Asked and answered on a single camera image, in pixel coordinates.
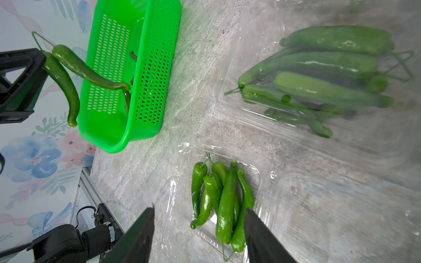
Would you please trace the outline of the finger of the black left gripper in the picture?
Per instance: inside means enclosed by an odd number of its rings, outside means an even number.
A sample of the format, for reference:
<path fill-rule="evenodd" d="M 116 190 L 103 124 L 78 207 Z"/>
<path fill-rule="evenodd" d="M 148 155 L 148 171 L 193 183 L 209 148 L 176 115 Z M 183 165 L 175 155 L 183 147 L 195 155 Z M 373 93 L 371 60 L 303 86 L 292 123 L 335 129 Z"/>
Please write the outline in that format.
<path fill-rule="evenodd" d="M 1 53 L 1 123 L 22 123 L 34 113 L 48 77 L 46 56 L 38 49 Z"/>

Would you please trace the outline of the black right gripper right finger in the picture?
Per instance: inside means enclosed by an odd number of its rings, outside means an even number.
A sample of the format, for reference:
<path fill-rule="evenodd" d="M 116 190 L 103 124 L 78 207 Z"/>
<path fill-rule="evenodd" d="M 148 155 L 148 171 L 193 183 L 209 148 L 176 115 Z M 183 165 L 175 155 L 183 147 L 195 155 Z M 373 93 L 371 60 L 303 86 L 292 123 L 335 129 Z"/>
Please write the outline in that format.
<path fill-rule="evenodd" d="M 296 263 L 257 214 L 247 208 L 244 231 L 250 263 Z"/>

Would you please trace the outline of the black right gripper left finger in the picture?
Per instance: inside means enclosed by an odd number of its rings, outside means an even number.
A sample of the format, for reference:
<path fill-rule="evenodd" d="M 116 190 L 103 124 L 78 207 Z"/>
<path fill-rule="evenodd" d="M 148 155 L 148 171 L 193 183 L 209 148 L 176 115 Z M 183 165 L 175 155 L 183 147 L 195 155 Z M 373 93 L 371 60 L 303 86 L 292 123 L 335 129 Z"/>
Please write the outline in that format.
<path fill-rule="evenodd" d="M 155 207 L 147 207 L 127 232 L 115 236 L 115 244 L 101 263 L 147 263 L 155 231 Z"/>

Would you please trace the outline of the small green pepper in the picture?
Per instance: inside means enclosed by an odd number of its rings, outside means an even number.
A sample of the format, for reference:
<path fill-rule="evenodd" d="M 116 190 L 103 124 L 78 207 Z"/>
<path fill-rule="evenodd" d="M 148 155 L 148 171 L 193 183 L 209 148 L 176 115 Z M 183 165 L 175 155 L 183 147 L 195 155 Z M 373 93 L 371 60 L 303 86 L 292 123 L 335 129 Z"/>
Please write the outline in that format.
<path fill-rule="evenodd" d="M 56 82 L 68 101 L 68 125 L 72 128 L 77 127 L 77 118 L 80 112 L 80 99 L 76 87 L 68 72 L 52 53 L 44 50 L 42 50 L 41 53 L 46 57 L 43 69 Z"/>
<path fill-rule="evenodd" d="M 44 41 L 47 41 L 50 45 L 53 46 L 52 55 L 59 62 L 61 62 L 67 69 L 76 75 L 82 77 L 84 80 L 87 80 L 89 83 L 104 89 L 111 91 L 117 90 L 130 90 L 130 85 L 126 82 L 114 82 L 104 78 L 100 74 L 96 73 L 91 69 L 81 58 L 79 58 L 69 47 L 59 44 L 54 45 L 49 40 L 38 34 L 36 31 L 32 32 L 32 35 L 38 35 Z"/>

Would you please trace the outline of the green plastic basket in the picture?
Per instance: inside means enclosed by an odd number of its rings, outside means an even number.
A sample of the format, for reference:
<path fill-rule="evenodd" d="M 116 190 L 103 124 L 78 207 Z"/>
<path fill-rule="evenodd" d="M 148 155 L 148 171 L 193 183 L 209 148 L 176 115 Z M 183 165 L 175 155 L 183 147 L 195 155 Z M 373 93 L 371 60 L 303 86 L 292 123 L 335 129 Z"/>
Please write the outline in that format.
<path fill-rule="evenodd" d="M 121 91 L 83 81 L 80 135 L 107 153 L 156 136 L 162 126 L 182 5 L 179 1 L 98 1 L 86 64 L 114 82 L 130 85 L 130 105 Z"/>

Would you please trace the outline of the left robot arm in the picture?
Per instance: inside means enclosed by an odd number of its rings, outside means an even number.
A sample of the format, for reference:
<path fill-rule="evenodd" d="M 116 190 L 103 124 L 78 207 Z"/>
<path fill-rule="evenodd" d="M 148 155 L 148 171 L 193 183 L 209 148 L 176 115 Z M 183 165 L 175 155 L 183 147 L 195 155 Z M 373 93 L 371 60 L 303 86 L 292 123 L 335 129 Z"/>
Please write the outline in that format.
<path fill-rule="evenodd" d="M 32 113 L 38 93 L 47 77 L 55 80 L 69 103 L 67 123 L 77 126 L 80 101 L 73 82 L 59 57 L 44 50 L 22 49 L 1 53 L 1 123 L 19 123 Z M 34 252 L 37 263 L 85 263 L 113 249 L 123 232 L 106 208 L 100 203 L 92 208 L 95 227 L 80 233 L 76 226 L 64 224 L 47 230 L 49 214 L 27 222 L 35 234 L 29 241 L 1 252 L 9 256 L 25 249 Z"/>

